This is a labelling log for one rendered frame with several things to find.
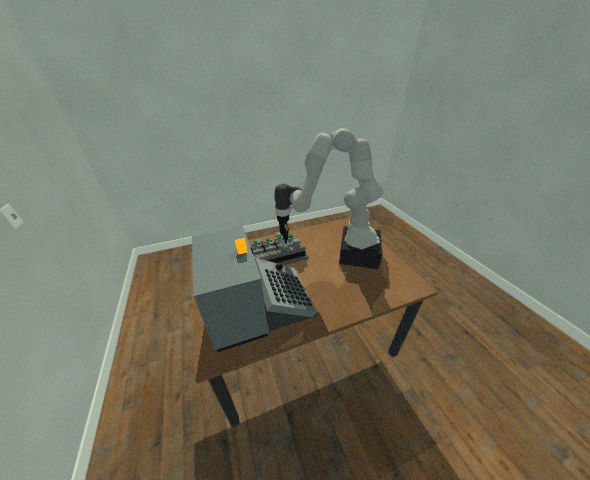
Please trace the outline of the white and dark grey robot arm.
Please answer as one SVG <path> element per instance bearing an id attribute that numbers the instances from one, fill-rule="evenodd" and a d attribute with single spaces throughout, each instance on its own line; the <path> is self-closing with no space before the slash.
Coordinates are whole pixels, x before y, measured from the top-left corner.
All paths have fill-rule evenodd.
<path id="1" fill-rule="evenodd" d="M 305 157 L 307 179 L 302 189 L 287 184 L 276 186 L 275 211 L 276 215 L 285 217 L 290 214 L 292 208 L 297 212 L 304 212 L 310 208 L 312 195 L 329 153 L 333 149 L 348 152 L 352 176 L 358 180 L 360 186 L 350 190 L 344 196 L 345 205 L 351 210 L 345 241 L 348 245 L 362 250 L 380 243 L 376 231 L 370 226 L 370 213 L 366 206 L 383 195 L 383 188 L 373 175 L 368 141 L 356 139 L 347 128 L 346 130 L 340 129 L 337 129 L 332 135 L 320 133 L 312 142 Z M 339 132 L 337 132 L 338 130 Z M 336 132 L 337 134 L 335 134 Z M 356 140 L 358 141 L 357 146 Z"/>

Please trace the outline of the grey control cabinet with keypad desk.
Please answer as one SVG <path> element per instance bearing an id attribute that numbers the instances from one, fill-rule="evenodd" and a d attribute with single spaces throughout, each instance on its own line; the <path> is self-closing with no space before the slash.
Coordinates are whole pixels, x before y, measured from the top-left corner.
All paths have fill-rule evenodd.
<path id="1" fill-rule="evenodd" d="M 296 270 L 254 259 L 243 227 L 192 236 L 192 254 L 194 298 L 217 352 L 317 316 Z"/>

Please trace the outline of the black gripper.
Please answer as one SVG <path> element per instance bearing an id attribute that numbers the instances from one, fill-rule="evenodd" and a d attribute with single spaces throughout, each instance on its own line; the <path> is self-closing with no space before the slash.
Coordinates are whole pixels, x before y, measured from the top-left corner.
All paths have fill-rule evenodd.
<path id="1" fill-rule="evenodd" d="M 284 248 L 288 247 L 289 228 L 287 228 L 287 221 L 289 221 L 289 215 L 285 216 L 285 217 L 280 217 L 277 215 L 277 220 L 279 221 L 281 242 L 283 242 Z M 281 221 L 283 221 L 283 222 L 281 222 Z"/>

